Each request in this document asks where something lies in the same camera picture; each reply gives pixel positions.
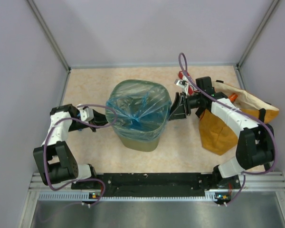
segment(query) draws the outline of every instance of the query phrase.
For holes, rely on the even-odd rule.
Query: stainless steel panel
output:
[[[213,202],[101,202],[88,208],[39,201],[31,228],[283,228],[274,192],[245,192],[230,206]],[[47,219],[57,213],[48,222]]]

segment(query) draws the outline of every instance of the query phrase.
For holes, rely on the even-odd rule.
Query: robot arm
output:
[[[274,159],[274,147],[268,132],[254,120],[235,112],[238,108],[231,103],[225,94],[222,92],[215,93],[210,77],[198,78],[196,83],[207,94],[232,109],[209,100],[201,93],[187,95],[187,82],[176,80],[175,84],[183,88],[183,93],[176,93],[169,120],[186,118],[187,115],[191,114],[193,108],[198,108],[196,115],[199,117],[205,109],[208,109],[224,121],[237,135],[236,156],[214,168],[213,174],[218,182],[223,178],[229,178],[247,169],[271,162]],[[268,124],[267,126],[273,132],[272,127]]]
[[[51,125],[48,130],[55,126],[55,123],[61,119],[73,117],[93,125],[105,125],[107,120],[105,115],[96,112],[89,107],[76,108],[71,104],[53,108],[50,112]],[[77,121],[65,120],[57,124],[47,144],[47,166],[48,173],[52,184],[62,181],[77,179],[82,180],[89,177],[96,177],[96,172],[92,165],[78,165],[73,157],[67,143],[68,132],[87,128],[88,126]],[[45,177],[43,163],[43,149],[45,141],[41,147],[35,148],[33,155],[37,164],[38,171],[44,184],[48,184]],[[58,162],[53,162],[53,158],[57,156]]]

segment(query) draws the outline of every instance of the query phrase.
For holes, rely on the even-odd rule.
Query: red object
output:
[[[186,76],[182,73],[182,71],[180,71],[179,72],[179,78],[182,80],[183,77],[186,77]],[[190,85],[189,88],[188,88],[188,94],[192,95],[193,93],[194,93],[194,91],[193,91],[193,89],[192,89],[192,87]]]
[[[238,97],[238,95],[236,95],[235,93],[231,94],[228,98],[229,100],[233,103],[235,102],[236,98]]]

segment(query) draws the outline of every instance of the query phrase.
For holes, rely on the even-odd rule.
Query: metal frame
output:
[[[240,183],[243,183],[243,175],[239,175]],[[243,188],[243,192],[275,192],[277,195],[277,200],[281,207],[281,211],[283,217],[285,219],[285,179],[282,172],[270,172],[266,175],[246,175],[246,183]],[[60,197],[68,197],[69,201],[78,201],[75,197],[73,199],[72,196],[78,195],[84,197],[87,192],[93,193],[93,190],[72,190],[71,186],[64,187],[60,193]],[[205,191],[206,196],[205,198],[192,198],[192,199],[185,199],[186,201],[209,201],[211,200],[211,193],[213,192],[221,192],[220,190],[209,190]],[[45,196],[46,194],[57,195],[57,193],[50,192],[50,188],[42,182],[41,176],[39,173],[34,173],[31,179],[31,183],[28,189],[27,198],[25,201],[25,206],[22,212],[19,228],[26,228],[31,226],[31,222],[33,220],[33,215],[37,206],[37,201],[42,196],[43,200],[47,197],[47,200],[55,200],[57,201],[55,196]],[[116,201],[116,200],[125,200],[125,201],[137,201],[141,199],[104,199],[104,201]],[[180,199],[163,199],[163,200],[174,200],[180,201]]]
[[[89,192],[83,191],[43,191],[39,195],[39,201],[96,201],[96,199],[89,198]],[[215,198],[215,193],[207,191],[205,196],[190,196],[190,197],[102,197],[101,201],[108,202],[133,202],[133,201],[143,201],[143,202],[161,202],[161,201],[217,201]]]
[[[244,79],[242,77],[241,71],[239,70],[238,66],[236,66],[236,65],[233,66],[233,68],[234,68],[234,71],[236,72],[236,76],[237,76],[237,79],[238,79],[237,81],[239,83],[239,87],[241,89],[246,90],[246,84],[245,84]]]
[[[239,60],[239,62],[237,64],[237,67],[239,69],[243,66],[243,63],[247,59],[249,53],[251,52],[252,48],[254,47],[255,43],[257,42],[258,38],[260,37],[264,27],[269,22],[269,20],[271,19],[273,13],[277,9],[279,3],[280,3],[280,0],[273,0],[271,2],[271,5],[270,5],[269,9],[267,10],[265,16],[263,17],[260,25],[257,27],[256,32],[254,33],[252,39],[250,40],[250,42],[249,42],[248,46],[246,47],[246,49],[245,49],[241,59]]]
[[[67,76],[66,76],[65,85],[63,87],[62,95],[61,95],[61,98],[60,98],[60,101],[59,101],[59,105],[63,104],[63,100],[65,98],[66,91],[67,91],[67,84],[68,84],[68,81],[70,79],[70,75],[71,75],[71,70],[68,70],[68,73],[67,73]]]
[[[26,0],[28,3],[28,6],[32,10],[33,14],[35,15],[39,25],[41,26],[49,44],[53,48],[54,53],[57,55],[58,59],[60,60],[61,64],[64,66],[64,68],[69,72],[71,70],[70,66],[68,65],[65,57],[63,56],[57,42],[55,41],[51,31],[49,30],[46,22],[44,21],[38,7],[36,6],[34,0]]]

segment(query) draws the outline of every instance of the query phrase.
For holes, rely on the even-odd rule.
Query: black metal base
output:
[[[201,173],[104,173],[97,178],[105,183],[105,197],[190,197],[205,196],[205,190],[226,189],[231,183],[239,189],[238,176],[229,179],[226,186],[218,188],[212,174]],[[100,190],[95,181],[77,182],[74,190]]]

